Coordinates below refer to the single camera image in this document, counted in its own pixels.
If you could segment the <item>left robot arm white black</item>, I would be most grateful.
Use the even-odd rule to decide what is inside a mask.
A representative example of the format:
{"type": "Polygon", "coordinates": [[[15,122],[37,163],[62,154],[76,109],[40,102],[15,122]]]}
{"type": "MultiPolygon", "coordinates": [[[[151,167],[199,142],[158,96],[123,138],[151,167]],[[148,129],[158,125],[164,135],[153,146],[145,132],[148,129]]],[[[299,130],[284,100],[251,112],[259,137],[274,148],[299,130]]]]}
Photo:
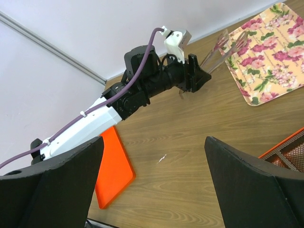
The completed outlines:
{"type": "Polygon", "coordinates": [[[105,90],[93,106],[108,101],[105,106],[92,112],[85,111],[76,123],[62,132],[56,139],[47,138],[43,141],[36,139],[31,143],[32,148],[46,143],[46,146],[32,153],[31,164],[45,161],[67,152],[88,140],[126,120],[140,107],[149,105],[150,99],[173,87],[183,92],[195,93],[211,79],[211,75],[203,71],[198,64],[197,56],[190,54],[185,63],[179,63],[173,54],[167,54],[168,64],[164,65],[151,47],[143,70],[135,83],[119,98],[114,98],[130,83],[139,68],[147,46],[139,46],[124,55],[126,70],[120,82],[105,90]]]}

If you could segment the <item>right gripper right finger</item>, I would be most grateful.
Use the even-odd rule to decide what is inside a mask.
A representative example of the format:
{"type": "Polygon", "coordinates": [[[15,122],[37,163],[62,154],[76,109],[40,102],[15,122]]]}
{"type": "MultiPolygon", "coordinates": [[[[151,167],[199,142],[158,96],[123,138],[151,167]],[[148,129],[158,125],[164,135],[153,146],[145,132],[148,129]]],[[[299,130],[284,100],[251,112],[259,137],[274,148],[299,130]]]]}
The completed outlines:
{"type": "Polygon", "coordinates": [[[205,154],[227,228],[302,228],[304,174],[208,136],[205,154]]]}

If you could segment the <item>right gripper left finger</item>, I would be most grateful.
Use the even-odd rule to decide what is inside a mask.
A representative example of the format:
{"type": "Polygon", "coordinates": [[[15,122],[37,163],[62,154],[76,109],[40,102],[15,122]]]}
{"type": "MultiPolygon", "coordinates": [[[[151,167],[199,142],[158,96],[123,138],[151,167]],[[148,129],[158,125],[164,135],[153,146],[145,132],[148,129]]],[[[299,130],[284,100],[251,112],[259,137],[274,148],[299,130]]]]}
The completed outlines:
{"type": "Polygon", "coordinates": [[[0,178],[2,228],[83,228],[103,157],[95,137],[0,178]]]}

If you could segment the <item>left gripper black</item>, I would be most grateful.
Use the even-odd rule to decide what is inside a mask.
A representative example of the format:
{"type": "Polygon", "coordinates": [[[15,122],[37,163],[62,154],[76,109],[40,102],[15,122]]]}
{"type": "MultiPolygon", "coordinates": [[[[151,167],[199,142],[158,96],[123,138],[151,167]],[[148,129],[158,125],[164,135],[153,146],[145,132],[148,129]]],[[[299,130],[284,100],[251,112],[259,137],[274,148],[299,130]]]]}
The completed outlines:
{"type": "MultiPolygon", "coordinates": [[[[211,79],[211,75],[198,66],[195,54],[189,54],[188,57],[190,92],[195,93],[211,79]]],[[[185,80],[184,67],[177,61],[175,55],[165,55],[159,64],[159,69],[143,80],[147,97],[154,97],[183,83],[185,80]]]]}

